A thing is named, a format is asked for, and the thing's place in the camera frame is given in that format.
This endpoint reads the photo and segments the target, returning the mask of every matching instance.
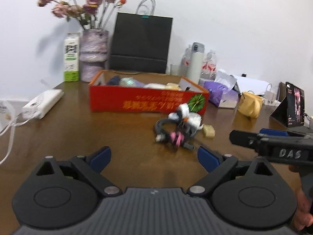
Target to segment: plastic water bottle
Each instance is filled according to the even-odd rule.
[[[202,68],[201,78],[214,80],[216,77],[216,54],[214,50],[210,50],[207,54],[206,63]]]
[[[191,48],[192,45],[189,45],[188,48],[186,48],[185,53],[183,55],[181,64],[180,64],[180,70],[179,70],[179,75],[180,76],[186,76],[188,66],[190,64],[190,59],[191,59]]]

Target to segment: white paper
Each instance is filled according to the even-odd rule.
[[[234,76],[237,79],[239,91],[241,93],[253,91],[255,95],[264,95],[268,82],[262,80],[251,79],[247,77]]]

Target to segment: green label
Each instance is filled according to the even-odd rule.
[[[79,73],[78,71],[65,71],[64,72],[64,81],[78,81]]]

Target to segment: charging cable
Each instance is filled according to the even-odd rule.
[[[37,107],[41,104],[41,102],[42,102],[42,96],[39,95],[38,100],[36,100],[36,103],[34,104],[34,107],[33,107],[33,115],[29,119],[27,119],[26,121],[21,122],[21,123],[17,123],[16,122],[17,121],[17,117],[15,116],[15,110],[12,107],[12,105],[9,102],[6,101],[6,106],[7,106],[7,108],[10,111],[10,115],[11,115],[12,119],[10,120],[9,124],[7,125],[7,127],[3,130],[3,132],[0,133],[0,137],[2,135],[4,135],[9,130],[9,128],[11,128],[11,131],[10,131],[9,145],[8,145],[8,148],[7,148],[7,154],[0,161],[0,165],[2,165],[7,160],[7,158],[9,157],[9,155],[11,153],[11,150],[12,150],[12,147],[13,147],[13,142],[14,142],[15,127],[22,126],[22,125],[26,124],[27,122],[29,122],[30,120],[38,117],[40,115],[40,111],[37,109]]]

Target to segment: white thermos bottle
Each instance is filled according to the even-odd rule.
[[[201,71],[202,63],[204,58],[204,45],[199,42],[194,42],[191,48],[191,59],[188,66],[186,77],[198,84]]]

